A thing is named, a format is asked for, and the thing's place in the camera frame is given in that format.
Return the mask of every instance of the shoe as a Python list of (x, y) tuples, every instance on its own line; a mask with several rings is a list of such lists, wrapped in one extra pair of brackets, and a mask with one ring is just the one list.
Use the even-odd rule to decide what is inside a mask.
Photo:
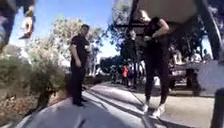
[(88, 101), (82, 98), (82, 99), (81, 99), (81, 102), (88, 102)]
[(72, 101), (72, 104), (78, 107), (84, 107), (84, 104), (82, 104), (81, 102)]
[(143, 108), (142, 108), (144, 114), (148, 113), (148, 110), (149, 110), (149, 102), (146, 101)]
[(153, 112), (154, 117), (160, 117), (165, 112), (165, 105), (160, 105), (156, 111)]

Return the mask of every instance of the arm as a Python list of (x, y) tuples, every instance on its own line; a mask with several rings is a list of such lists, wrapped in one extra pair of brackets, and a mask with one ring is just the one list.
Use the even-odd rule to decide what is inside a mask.
[(153, 38), (166, 34), (170, 30), (169, 25), (163, 19), (160, 19), (158, 25), (161, 26), (161, 28), (152, 35)]
[(76, 47), (77, 46), (75, 44), (72, 44), (70, 46), (70, 52), (71, 52), (72, 56), (74, 57), (75, 61), (80, 61)]

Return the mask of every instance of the pavement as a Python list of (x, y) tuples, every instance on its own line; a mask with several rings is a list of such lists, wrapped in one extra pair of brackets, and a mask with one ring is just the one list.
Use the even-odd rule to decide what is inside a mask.
[[(169, 96), (161, 118), (144, 115), (143, 93), (131, 92), (122, 85), (103, 83), (83, 92), (89, 101), (85, 108), (65, 99), (38, 113), (25, 117), (16, 128), (208, 128), (213, 98)], [(159, 97), (153, 96), (152, 110)]]

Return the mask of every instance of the bush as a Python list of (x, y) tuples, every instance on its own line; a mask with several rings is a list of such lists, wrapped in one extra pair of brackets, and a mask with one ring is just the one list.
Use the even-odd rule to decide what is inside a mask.
[(7, 89), (10, 96), (40, 94), (65, 86), (65, 71), (50, 61), (30, 65), (26, 60), (9, 57), (0, 60), (0, 72), (0, 89)]
[(26, 95), (31, 65), (18, 57), (0, 60), (0, 89), (11, 95)]

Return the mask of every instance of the black clothing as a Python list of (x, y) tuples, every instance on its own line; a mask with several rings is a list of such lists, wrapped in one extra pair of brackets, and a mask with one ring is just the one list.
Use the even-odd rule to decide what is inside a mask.
[[(76, 45), (77, 53), (78, 53), (79, 59), (82, 63), (82, 67), (85, 67), (87, 57), (88, 57), (88, 52), (85, 49), (85, 46), (88, 46), (89, 42), (86, 40), (85, 37), (83, 37), (81, 35), (77, 35), (77, 36), (72, 38), (71, 45)], [(72, 59), (71, 59), (71, 65), (76, 65), (75, 64), (75, 59), (74, 59), (73, 56), (72, 56)]]
[[(144, 32), (146, 36), (152, 36), (157, 30), (160, 29), (158, 25), (159, 18), (153, 18), (145, 28)], [(146, 64), (146, 86), (145, 96), (148, 101), (151, 96), (152, 87), (154, 84), (155, 71), (158, 71), (158, 75), (161, 81), (161, 104), (165, 103), (168, 95), (168, 42), (160, 42), (157, 39), (152, 39), (146, 42), (144, 48), (145, 64)]]
[(145, 27), (144, 29), (144, 35), (145, 36), (150, 36), (152, 37), (152, 35), (160, 29), (160, 26), (158, 25), (160, 19), (158, 17), (154, 17), (149, 23), (148, 25)]
[(75, 59), (72, 56), (71, 59), (72, 77), (71, 77), (70, 89), (68, 91), (71, 93), (71, 96), (73, 97), (73, 104), (83, 106), (81, 104), (81, 102), (83, 101), (82, 83), (85, 78), (86, 61), (88, 56), (88, 52), (86, 51), (85, 46), (89, 45), (89, 43), (85, 39), (85, 37), (78, 35), (72, 39), (71, 45), (76, 45), (77, 53), (81, 61), (81, 67), (76, 66)]

